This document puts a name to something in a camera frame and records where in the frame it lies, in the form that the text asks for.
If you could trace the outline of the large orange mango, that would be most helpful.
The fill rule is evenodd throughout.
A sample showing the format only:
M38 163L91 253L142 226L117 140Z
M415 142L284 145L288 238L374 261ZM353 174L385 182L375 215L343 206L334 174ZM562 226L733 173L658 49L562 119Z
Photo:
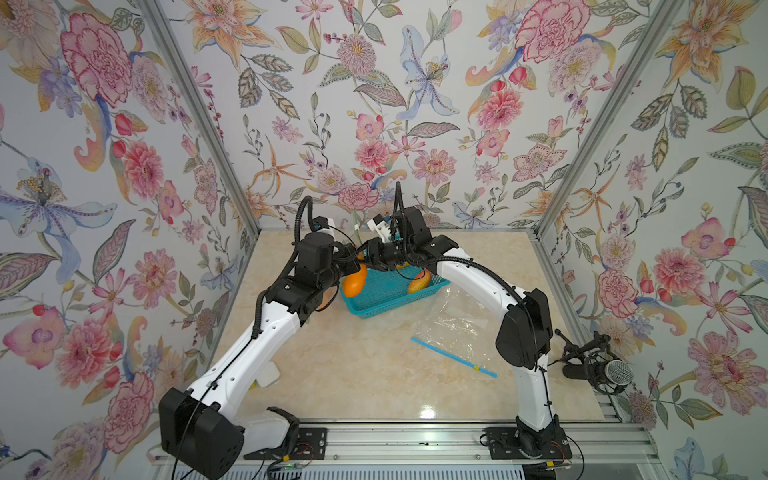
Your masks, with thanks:
M365 264L360 265L360 269L344 278L342 283L342 291L347 298L355 298L359 296L365 288L367 280L367 266Z

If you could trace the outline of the green printed zip-top bag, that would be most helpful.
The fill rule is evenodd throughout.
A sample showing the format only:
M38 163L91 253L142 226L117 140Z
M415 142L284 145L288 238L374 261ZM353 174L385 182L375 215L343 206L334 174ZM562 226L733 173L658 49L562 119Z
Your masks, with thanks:
M360 262L366 261L366 247L364 246L366 240L361 236L360 223L356 221L352 230L352 238L356 244L357 259Z

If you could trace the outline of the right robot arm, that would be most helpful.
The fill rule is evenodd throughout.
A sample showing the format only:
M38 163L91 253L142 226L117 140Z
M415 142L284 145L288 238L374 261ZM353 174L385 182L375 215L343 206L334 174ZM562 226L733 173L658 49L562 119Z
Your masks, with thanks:
M559 428L546 372L553 336L546 294L509 284L451 238L434 236L415 207L389 217L377 215L367 225L376 236L359 252L369 268L393 271L408 264L426 270L458 286L496 315L500 324L495 348L512 367L517 388L518 448L526 457L542 456Z

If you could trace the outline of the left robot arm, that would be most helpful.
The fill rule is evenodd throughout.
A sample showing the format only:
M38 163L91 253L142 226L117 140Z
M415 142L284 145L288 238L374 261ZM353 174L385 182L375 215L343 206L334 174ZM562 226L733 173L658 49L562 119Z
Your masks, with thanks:
M251 421L237 413L281 346L320 310L325 291L359 270L355 245L325 230L296 241L284 270L259 293L249 329L186 390L172 388L162 397L161 447L175 464L220 479L249 454L266 451L275 460L293 454L297 417L277 407Z

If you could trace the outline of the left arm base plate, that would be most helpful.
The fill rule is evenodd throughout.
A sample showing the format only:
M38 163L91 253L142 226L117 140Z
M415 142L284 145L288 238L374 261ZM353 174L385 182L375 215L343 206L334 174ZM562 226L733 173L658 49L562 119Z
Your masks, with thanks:
M288 457L290 460L323 460L327 445L327 428L298 427L290 429L277 447L247 452L244 459L276 461Z

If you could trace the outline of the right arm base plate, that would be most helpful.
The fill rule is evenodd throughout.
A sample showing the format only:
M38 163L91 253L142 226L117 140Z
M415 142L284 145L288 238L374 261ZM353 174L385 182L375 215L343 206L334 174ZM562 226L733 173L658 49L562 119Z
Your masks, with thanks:
M550 426L541 432L528 427L488 427L479 442L493 460L562 462L573 457L570 443L559 426Z

